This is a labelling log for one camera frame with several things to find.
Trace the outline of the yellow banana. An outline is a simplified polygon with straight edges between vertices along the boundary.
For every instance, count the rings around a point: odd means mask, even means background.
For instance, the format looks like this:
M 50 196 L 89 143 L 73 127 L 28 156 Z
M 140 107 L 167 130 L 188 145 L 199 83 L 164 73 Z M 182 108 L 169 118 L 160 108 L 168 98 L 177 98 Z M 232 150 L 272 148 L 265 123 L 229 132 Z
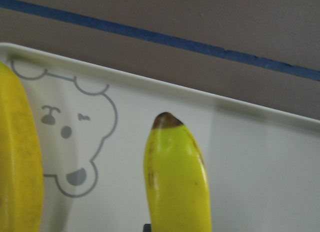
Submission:
M 143 172 L 152 231 L 211 231 L 211 202 L 202 152 L 174 115 L 155 118 Z
M 40 142 L 17 75 L 0 65 L 0 229 L 38 231 L 44 202 Z

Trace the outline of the white bear tray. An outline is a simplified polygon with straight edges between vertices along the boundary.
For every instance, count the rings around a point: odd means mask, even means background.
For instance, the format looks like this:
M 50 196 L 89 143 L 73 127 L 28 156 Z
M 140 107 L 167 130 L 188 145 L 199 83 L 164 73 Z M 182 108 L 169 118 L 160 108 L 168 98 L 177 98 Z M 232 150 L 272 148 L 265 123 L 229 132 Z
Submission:
M 41 142 L 41 231 L 319 231 L 317 120 L 2 43 Z

